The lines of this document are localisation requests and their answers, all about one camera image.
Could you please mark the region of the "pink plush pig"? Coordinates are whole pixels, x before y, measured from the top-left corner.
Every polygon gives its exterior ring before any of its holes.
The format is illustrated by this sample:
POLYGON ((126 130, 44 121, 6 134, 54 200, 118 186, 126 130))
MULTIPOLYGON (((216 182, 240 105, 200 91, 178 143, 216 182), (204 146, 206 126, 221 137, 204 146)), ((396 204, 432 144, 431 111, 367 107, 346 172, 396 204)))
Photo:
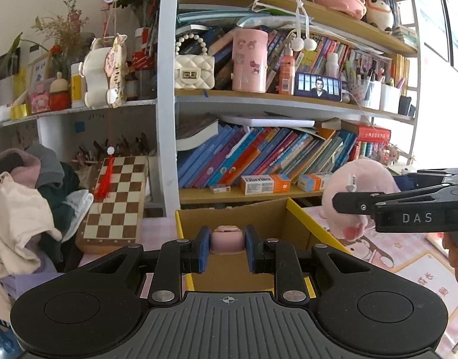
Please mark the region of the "pink plush pig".
POLYGON ((391 173, 370 159, 353 160, 336 170, 322 196, 322 213, 335 238, 355 241, 375 228, 370 205, 372 194, 393 194, 400 189, 391 173))

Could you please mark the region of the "pink utility knife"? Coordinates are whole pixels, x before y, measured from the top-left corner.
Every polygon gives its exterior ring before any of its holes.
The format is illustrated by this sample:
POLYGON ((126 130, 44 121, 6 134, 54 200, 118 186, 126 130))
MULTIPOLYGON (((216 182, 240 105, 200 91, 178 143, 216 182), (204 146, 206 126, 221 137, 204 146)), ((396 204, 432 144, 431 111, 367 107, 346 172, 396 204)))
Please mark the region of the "pink utility knife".
POLYGON ((211 234, 210 249, 217 255, 233 255, 244 251, 245 235, 234 225, 220 225, 211 234))

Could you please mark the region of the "wooden chessboard box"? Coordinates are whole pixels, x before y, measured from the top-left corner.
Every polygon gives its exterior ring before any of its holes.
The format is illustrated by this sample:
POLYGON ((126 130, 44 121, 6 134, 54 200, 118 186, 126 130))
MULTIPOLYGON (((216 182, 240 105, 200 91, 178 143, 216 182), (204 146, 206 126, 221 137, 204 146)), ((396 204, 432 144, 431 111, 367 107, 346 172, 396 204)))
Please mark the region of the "wooden chessboard box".
MULTIPOLYGON (((90 173, 94 191, 105 173, 108 158, 90 173)), ((119 156, 114 168, 108 196, 94 201, 76 233, 75 245, 84 253, 109 254, 139 240, 146 199, 149 159, 146 156, 119 156)))

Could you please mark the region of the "orange white toothpaste box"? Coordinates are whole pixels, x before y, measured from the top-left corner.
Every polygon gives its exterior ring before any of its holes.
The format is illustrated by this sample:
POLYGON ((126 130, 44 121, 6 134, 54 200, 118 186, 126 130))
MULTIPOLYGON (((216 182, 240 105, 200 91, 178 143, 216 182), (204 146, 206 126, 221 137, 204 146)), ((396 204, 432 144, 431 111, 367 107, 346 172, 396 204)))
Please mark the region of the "orange white toothpaste box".
POLYGON ((291 179, 281 174, 247 175, 240 179, 240 187, 244 195, 281 194, 291 188, 291 179))

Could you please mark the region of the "red tassel ornament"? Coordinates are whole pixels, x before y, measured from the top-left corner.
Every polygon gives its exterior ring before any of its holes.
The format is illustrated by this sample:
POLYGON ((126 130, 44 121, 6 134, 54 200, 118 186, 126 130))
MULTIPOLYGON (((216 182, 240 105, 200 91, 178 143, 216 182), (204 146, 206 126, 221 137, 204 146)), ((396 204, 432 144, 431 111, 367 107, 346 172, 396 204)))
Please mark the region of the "red tassel ornament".
POLYGON ((109 194, 110 182, 114 168, 114 153, 115 148, 109 146, 107 148, 108 160, 105 173, 101 176, 101 180, 94 191, 96 201, 103 201, 109 194))

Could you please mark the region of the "row of books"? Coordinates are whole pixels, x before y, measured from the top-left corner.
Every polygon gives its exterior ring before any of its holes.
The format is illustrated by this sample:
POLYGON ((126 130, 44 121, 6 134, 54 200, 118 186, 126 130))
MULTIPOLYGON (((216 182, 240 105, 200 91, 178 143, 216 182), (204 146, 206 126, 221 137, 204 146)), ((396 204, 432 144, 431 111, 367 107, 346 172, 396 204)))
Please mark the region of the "row of books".
POLYGON ((349 161, 385 161, 391 131, 332 118, 250 118, 205 113, 176 126, 177 174, 181 188, 238 185, 252 176, 301 177, 333 173, 349 161))

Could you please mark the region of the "smartphone on shelf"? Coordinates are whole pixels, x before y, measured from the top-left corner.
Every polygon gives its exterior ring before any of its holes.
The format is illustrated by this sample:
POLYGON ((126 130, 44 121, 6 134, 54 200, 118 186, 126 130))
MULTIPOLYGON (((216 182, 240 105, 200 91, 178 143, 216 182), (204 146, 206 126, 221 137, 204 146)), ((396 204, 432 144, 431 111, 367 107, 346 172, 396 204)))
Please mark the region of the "smartphone on shelf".
POLYGON ((295 74, 296 96, 327 101, 342 101, 342 86, 339 79, 328 76, 297 72, 295 74))

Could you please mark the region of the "orange bottle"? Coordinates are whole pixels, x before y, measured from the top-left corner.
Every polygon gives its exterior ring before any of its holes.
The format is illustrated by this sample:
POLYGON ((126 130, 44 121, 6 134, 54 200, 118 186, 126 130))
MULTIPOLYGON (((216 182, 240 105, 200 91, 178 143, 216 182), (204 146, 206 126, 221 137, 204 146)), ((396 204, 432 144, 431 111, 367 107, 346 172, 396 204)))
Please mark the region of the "orange bottle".
POLYGON ((279 67, 278 93, 293 95, 295 82, 295 58, 290 45, 286 45, 279 67))

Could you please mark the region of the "pile of clothes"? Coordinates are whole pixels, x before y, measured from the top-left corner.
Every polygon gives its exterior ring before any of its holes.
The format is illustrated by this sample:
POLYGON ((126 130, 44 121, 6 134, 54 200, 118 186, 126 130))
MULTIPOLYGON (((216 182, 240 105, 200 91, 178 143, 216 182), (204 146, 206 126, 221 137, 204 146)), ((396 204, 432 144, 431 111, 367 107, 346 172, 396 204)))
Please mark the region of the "pile of clothes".
POLYGON ((27 290, 58 277, 93 195, 41 144, 0 154, 0 320, 27 290))

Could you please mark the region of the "white shelf unit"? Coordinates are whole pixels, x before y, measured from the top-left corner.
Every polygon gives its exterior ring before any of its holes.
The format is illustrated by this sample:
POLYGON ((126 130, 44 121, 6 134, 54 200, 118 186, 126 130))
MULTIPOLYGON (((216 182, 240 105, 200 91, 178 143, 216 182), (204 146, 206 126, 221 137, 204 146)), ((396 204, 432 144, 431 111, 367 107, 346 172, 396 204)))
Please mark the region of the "white shelf unit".
MULTIPOLYGON (((29 24, 34 20, 36 14, 40 11, 47 13, 55 13, 57 0, 0 0, 0 55, 5 54, 16 37, 17 29, 25 28, 29 34, 29 24)), ((224 11, 233 7, 250 8, 253 0, 180 0, 182 8, 221 8, 224 11)), ((395 47, 395 41, 389 39, 389 35, 383 34, 376 28, 370 27, 360 21, 351 19, 349 16, 339 13, 336 10, 322 7, 314 2, 302 0, 304 9, 309 15, 315 19, 316 26, 321 29, 327 29, 334 33, 334 37, 343 35, 342 40, 357 40, 354 45, 361 43, 362 45, 378 47, 383 51, 397 51, 407 57, 415 57, 416 53, 410 54, 407 50, 402 50, 403 45, 395 47)), ((136 107, 136 110, 142 109, 141 113, 134 113, 134 121, 130 116, 122 110, 109 110, 99 108, 94 112, 106 112, 108 117, 105 119, 108 123, 105 127, 100 123, 101 130, 96 130, 94 133, 99 133, 102 137, 115 139, 123 134, 123 127, 127 127, 129 132, 144 131, 149 132, 149 140, 155 141, 157 138, 157 159, 158 170, 156 174, 159 177, 159 183, 152 190, 154 196, 157 196, 157 204, 160 209, 164 210, 165 215, 173 216, 176 209, 180 208, 179 186, 176 179, 176 148, 175 148, 175 127, 176 121, 179 120, 179 100, 181 104, 189 104, 188 112, 205 113, 212 111, 213 113, 227 112, 242 114, 243 111, 250 110, 251 114, 260 114, 267 111, 269 113, 283 114, 287 116, 295 116, 302 118, 307 116, 311 119, 326 120, 329 118, 342 119, 359 119, 365 118, 372 120, 390 119, 393 121, 405 123, 411 126, 416 125, 416 117, 390 113, 379 109, 357 108, 357 105, 335 104, 328 101, 318 101, 317 99, 305 98, 302 96, 284 97, 278 94, 257 94, 250 92, 232 92, 232 91, 206 91, 203 90, 178 90, 174 87, 173 75, 171 67, 173 67, 175 40, 172 40, 176 29, 176 16, 179 9, 179 0, 162 0, 161 14, 157 23, 161 29, 157 33, 157 45, 160 49, 161 56, 157 55, 156 67, 158 70, 157 81, 157 98, 143 99, 127 103, 120 109, 136 107)), ((0 124, 0 152, 14 147, 22 147, 24 144, 19 143, 16 139, 16 132, 21 132, 25 123, 33 123, 37 126, 37 137, 39 141, 47 147, 50 147, 57 153, 62 160, 67 160, 76 149, 76 138, 83 138, 82 135, 75 133, 75 116, 91 113, 90 109, 66 109, 56 113, 36 114, 34 117, 7 121, 0 124)), ((414 140, 415 127, 412 128, 411 139, 414 140)))

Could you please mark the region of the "pink cylindrical container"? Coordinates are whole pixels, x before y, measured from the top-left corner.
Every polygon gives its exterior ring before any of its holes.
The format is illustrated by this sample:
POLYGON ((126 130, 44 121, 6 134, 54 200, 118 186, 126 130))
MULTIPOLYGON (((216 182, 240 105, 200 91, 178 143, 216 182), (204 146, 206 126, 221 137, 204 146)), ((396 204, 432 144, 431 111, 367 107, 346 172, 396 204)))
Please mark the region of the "pink cylindrical container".
POLYGON ((265 93, 268 33, 258 29, 237 29, 232 47, 232 90, 265 93))

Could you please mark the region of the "cream quilted handbag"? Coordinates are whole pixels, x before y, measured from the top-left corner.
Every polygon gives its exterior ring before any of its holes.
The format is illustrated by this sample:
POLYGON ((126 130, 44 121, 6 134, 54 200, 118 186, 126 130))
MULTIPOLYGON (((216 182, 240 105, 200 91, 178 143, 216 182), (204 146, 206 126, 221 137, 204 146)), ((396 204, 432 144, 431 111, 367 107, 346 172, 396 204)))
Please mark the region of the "cream quilted handbag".
POLYGON ((184 90, 210 90, 215 85, 215 58, 208 55, 204 38, 198 34, 186 33, 175 42, 174 47, 174 88, 184 90), (199 54, 180 54, 182 43, 194 40, 200 48, 199 54))

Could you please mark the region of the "white cat figurine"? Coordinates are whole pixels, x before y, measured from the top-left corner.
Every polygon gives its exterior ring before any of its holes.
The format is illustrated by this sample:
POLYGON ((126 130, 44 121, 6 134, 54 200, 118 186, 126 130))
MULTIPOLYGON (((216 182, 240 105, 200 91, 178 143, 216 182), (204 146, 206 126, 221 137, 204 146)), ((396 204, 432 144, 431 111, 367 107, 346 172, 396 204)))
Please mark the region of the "white cat figurine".
POLYGON ((86 81, 86 107, 115 109, 126 102, 126 39, 127 35, 118 33, 92 41, 84 61, 79 64, 79 74, 86 81))

